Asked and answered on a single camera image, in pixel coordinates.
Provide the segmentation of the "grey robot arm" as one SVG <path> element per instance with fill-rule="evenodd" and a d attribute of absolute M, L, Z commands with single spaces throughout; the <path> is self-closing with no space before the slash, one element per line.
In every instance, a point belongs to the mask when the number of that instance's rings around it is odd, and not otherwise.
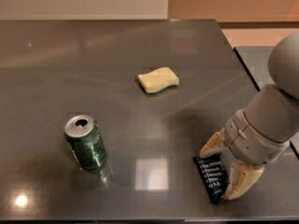
<path fill-rule="evenodd" d="M 245 194 L 299 131 L 299 33 L 285 37 L 272 49 L 268 72 L 273 82 L 237 110 L 200 150 L 201 158 L 225 149 L 235 156 L 226 200 Z"/>

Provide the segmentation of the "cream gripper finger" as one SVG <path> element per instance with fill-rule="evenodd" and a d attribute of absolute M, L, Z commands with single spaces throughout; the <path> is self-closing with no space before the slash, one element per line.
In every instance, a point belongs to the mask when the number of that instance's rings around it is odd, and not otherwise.
<path fill-rule="evenodd" d="M 208 158 L 215 154 L 221 153 L 227 148 L 225 140 L 225 129 L 222 128 L 220 131 L 215 132 L 201 148 L 199 157 Z"/>
<path fill-rule="evenodd" d="M 229 185 L 223 198 L 231 201 L 241 197 L 260 179 L 263 172 L 263 165 L 233 162 L 229 172 Z"/>

